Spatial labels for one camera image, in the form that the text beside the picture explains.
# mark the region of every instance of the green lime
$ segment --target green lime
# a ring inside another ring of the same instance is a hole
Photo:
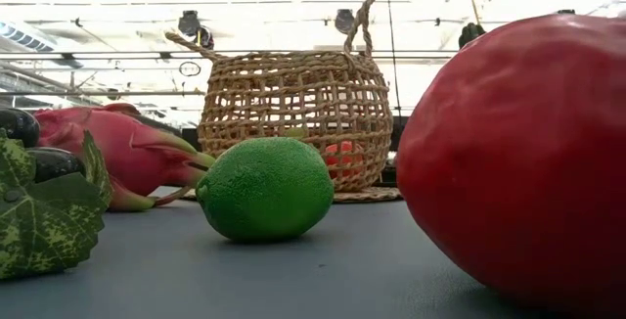
[[[292,138],[248,139],[222,154],[197,188],[208,223],[237,242],[298,237],[333,203],[317,150]]]

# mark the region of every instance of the woven basket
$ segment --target woven basket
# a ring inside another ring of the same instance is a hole
[[[368,25],[374,1],[366,0],[357,12],[343,52],[226,57],[168,32],[169,40],[213,62],[198,128],[203,152],[218,157],[244,139],[286,136],[300,128],[300,140],[315,146],[329,163],[336,191],[372,185],[387,158],[393,121],[389,89],[372,59]],[[366,50],[352,55],[359,25]],[[341,142],[351,142],[352,149],[343,151],[350,145]],[[333,144],[343,149],[331,153]]]

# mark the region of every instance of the gray table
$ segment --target gray table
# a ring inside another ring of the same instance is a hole
[[[0,317],[546,317],[454,266],[401,202],[335,205],[302,239],[270,246],[225,241],[191,202],[106,223],[92,259],[70,273],[0,285]]]

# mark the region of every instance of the woven placemat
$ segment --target woven placemat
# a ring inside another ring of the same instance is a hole
[[[182,200],[195,201],[196,191],[191,190],[185,194]],[[368,187],[361,192],[355,193],[336,193],[335,203],[375,203],[375,202],[392,202],[402,199],[400,191],[397,188],[389,187]]]

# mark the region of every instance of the pink dragon fruit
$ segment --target pink dragon fruit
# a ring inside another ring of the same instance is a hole
[[[214,158],[130,115],[137,113],[126,104],[38,111],[34,114],[40,125],[38,146],[64,149],[80,157],[87,129],[103,154],[111,179],[109,210],[139,211],[168,204],[195,187]],[[161,199],[148,197],[166,184],[188,187]]]

